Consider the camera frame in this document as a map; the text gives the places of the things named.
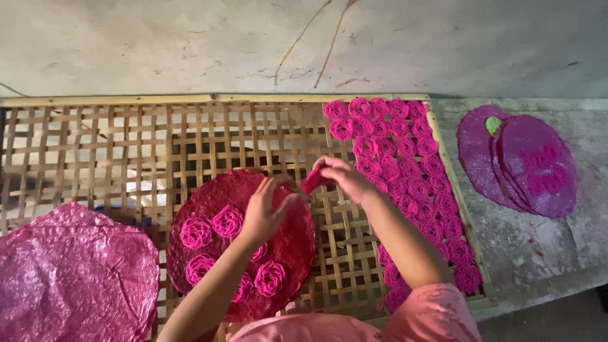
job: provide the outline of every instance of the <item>concrete wall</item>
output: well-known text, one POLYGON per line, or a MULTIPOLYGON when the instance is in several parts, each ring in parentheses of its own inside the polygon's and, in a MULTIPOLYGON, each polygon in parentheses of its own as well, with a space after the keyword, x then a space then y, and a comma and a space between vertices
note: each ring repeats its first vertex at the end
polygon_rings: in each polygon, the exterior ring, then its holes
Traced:
MULTIPOLYGON (((429 92, 608 96, 608 2, 0 0, 0 82, 28 96, 429 92)), ((0 96, 16 94, 0 86, 0 96)))

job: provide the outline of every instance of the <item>pink sleeve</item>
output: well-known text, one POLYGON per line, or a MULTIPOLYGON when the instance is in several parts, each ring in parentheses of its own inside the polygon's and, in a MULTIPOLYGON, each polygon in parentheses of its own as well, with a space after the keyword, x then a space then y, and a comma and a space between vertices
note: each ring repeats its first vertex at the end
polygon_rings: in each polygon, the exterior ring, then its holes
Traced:
POLYGON ((452 284, 412 291, 382 330, 383 341, 481 341, 465 298, 452 284))

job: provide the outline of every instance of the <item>woven bamboo mat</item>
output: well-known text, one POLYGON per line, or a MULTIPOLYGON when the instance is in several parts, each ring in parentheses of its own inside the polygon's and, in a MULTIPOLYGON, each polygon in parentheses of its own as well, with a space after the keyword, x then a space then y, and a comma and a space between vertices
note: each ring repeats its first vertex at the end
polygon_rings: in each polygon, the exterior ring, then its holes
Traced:
MULTIPOLYGON (((428 96, 381 94, 385 99, 428 96)), ((0 100, 2 134, 0 233, 70 201, 127 224, 144 227, 160 251, 159 329, 181 301, 165 269, 171 219, 198 187, 229 169, 256 167, 288 173, 297 183, 314 161, 329 154, 355 161, 352 142, 333 139, 322 105, 355 96, 92 97, 0 100)), ((476 245, 460 188, 429 111, 476 252, 484 284, 468 297, 472 308, 489 304, 489 277, 476 245)), ((378 309, 387 288, 376 263, 379 242, 363 210, 335 187, 311 197, 317 257, 296 305, 359 319, 386 316, 378 309)))

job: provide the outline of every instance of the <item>hand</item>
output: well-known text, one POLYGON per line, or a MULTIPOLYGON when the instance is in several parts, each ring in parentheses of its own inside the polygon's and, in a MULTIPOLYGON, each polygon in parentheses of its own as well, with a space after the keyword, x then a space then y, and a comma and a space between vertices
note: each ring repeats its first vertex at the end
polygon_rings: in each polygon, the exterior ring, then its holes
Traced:
POLYGON ((278 230, 287 210, 294 205, 299 194, 290 194, 278 206, 275 212, 272 211, 272 195, 277 185, 281 183, 293 182, 287 175, 277 175, 265 178, 255 191, 245 212, 243 229, 239 237, 246 239, 253 247, 258 248, 268 241, 278 230))
POLYGON ((313 169, 323 166, 325 167, 321 170, 321 176, 334 180, 356 204, 361 204, 367 197, 378 194, 376 186, 346 161, 322 156, 314 163, 313 169))

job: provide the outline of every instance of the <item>green dough piece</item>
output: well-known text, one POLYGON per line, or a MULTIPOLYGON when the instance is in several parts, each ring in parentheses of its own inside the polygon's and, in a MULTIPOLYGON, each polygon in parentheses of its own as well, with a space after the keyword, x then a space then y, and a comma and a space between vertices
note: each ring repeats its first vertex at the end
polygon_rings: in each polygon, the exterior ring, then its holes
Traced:
POLYGON ((502 124, 502 121, 498 117, 491 116, 486 120, 486 130, 491 136, 496 136, 500 124, 502 124))

